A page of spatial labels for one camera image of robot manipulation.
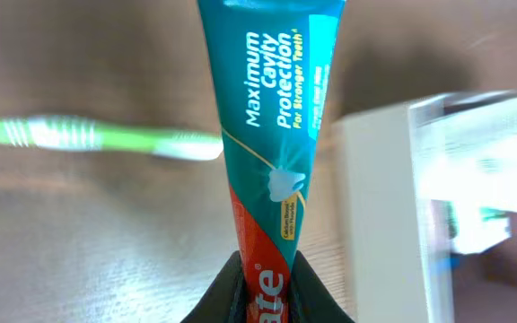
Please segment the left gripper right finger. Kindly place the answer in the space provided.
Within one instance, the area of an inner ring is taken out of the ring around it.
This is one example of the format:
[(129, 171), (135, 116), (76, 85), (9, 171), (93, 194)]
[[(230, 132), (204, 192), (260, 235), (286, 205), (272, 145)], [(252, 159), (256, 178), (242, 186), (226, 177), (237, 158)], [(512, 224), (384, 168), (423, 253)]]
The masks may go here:
[(306, 257), (297, 251), (289, 283), (292, 323), (355, 323), (338, 305)]

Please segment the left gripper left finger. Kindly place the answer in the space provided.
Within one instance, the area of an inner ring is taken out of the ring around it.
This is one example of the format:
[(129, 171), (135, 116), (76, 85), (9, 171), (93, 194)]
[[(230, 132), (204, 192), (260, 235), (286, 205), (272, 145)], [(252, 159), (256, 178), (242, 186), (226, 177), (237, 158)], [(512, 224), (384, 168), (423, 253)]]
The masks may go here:
[(239, 251), (228, 258), (214, 281), (181, 323), (244, 323), (246, 290)]

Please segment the green toothbrush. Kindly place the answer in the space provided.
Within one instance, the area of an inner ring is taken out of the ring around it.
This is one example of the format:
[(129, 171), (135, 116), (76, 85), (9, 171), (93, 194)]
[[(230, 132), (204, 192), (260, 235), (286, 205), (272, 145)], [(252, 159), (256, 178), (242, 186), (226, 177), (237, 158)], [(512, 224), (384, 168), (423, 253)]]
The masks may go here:
[(66, 152), (144, 153), (188, 161), (211, 161), (223, 151), (219, 135), (60, 115), (0, 118), (0, 144)]

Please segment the Colgate toothpaste tube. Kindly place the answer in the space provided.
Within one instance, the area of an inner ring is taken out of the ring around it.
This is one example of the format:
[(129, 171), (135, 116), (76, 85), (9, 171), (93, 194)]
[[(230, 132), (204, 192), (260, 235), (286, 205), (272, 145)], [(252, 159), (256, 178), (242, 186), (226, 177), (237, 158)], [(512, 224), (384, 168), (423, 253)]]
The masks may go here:
[(246, 290), (245, 322), (290, 322), (343, 0), (198, 4)]

